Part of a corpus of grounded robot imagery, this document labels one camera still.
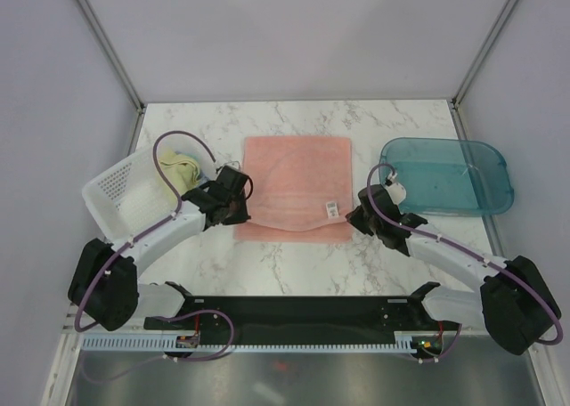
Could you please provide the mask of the pink towel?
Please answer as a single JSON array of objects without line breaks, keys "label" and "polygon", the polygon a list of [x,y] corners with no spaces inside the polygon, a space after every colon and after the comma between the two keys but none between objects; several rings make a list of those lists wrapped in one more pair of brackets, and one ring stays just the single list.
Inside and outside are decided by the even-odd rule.
[{"label": "pink towel", "polygon": [[347,243],[353,228],[351,140],[337,136],[252,136],[243,168],[254,183],[239,241]]}]

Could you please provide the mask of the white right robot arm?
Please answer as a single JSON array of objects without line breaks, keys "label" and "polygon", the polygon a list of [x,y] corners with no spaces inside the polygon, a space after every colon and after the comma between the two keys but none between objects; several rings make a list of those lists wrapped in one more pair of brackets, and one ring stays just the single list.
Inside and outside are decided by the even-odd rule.
[{"label": "white right robot arm", "polygon": [[[346,216],[357,231],[380,239],[386,248],[433,265],[466,286],[454,290],[427,283],[419,288],[419,300],[406,310],[414,328],[429,329],[437,321],[449,321],[483,329],[515,355],[535,343],[561,342],[562,312],[532,260],[485,254],[446,238],[425,218],[401,213],[382,185],[360,190],[358,199],[359,206]],[[556,335],[548,340],[545,334],[550,329]]]}]

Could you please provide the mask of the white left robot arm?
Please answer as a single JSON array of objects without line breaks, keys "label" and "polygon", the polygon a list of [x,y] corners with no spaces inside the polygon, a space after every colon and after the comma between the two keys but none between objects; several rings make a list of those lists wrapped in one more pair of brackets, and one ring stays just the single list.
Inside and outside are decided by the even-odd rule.
[{"label": "white left robot arm", "polygon": [[108,331],[121,328],[139,304],[138,277],[159,257],[190,237],[221,225],[250,219],[247,201],[253,180],[232,166],[222,166],[217,178],[183,195],[175,195],[175,209],[144,231],[116,246],[90,240],[83,248],[68,290],[77,306],[75,331],[100,325]]}]

